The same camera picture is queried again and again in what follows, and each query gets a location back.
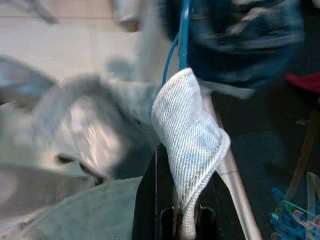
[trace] gray fabric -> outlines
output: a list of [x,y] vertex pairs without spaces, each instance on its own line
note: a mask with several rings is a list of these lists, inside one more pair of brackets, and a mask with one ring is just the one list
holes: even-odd
[[95,186],[91,176],[66,176],[48,170],[0,164],[0,218],[15,218],[52,207]]
[[41,150],[53,148],[110,178],[111,168],[137,147],[151,159],[156,144],[151,147],[150,142],[157,139],[154,130],[141,127],[120,104],[107,80],[94,75],[76,77],[52,87],[41,98],[23,136]]
[[109,181],[65,199],[7,240],[129,240],[141,177]]

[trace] black plastic part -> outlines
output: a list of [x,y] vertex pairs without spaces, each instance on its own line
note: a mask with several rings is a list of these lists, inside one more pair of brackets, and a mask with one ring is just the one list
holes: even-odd
[[[245,239],[230,192],[217,173],[201,193],[195,216],[197,240]],[[179,239],[181,219],[167,151],[161,144],[137,191],[132,239]]]

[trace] blue plastic object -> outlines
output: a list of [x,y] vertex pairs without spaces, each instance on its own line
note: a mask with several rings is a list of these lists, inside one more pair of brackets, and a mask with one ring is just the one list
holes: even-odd
[[[285,195],[278,190],[273,188],[271,190],[272,199],[279,207],[279,212],[272,212],[270,214],[270,223],[274,226],[274,230],[281,240],[304,240],[306,239],[307,230],[306,228],[299,224],[292,216],[292,210],[303,210],[302,208],[290,203]],[[302,222],[307,222],[304,216],[300,219]],[[316,237],[317,229],[311,230],[314,237],[313,240],[320,240]]]
[[179,70],[185,69],[187,67],[187,49],[188,49],[188,36],[189,36],[190,5],[191,5],[191,0],[184,0],[183,1],[183,7],[182,7],[181,17],[180,17],[179,32],[173,40],[171,49],[170,49],[168,57],[166,59],[164,73],[163,73],[163,79],[162,79],[162,85],[164,85],[167,80],[167,74],[168,74],[170,60],[171,60],[171,57],[174,53],[175,47],[177,45],[179,45],[179,56],[180,56]]

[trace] dark jeans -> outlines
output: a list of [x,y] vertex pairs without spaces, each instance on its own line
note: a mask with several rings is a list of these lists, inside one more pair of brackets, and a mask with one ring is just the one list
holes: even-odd
[[[173,39],[182,0],[156,4]],[[193,0],[190,13],[187,63],[204,81],[256,89],[282,70],[304,42],[297,0]]]

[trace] denim fabric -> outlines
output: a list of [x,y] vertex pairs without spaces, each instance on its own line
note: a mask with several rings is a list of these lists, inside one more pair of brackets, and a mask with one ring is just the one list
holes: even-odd
[[[168,37],[179,29],[181,0],[156,0]],[[298,0],[193,0],[187,63],[197,78],[256,89],[304,41]]]
[[205,111],[190,68],[175,74],[162,87],[152,106],[152,125],[167,149],[183,214],[181,239],[193,240],[196,202],[224,159],[229,136]]
[[141,179],[109,181],[71,196],[4,239],[130,240]]

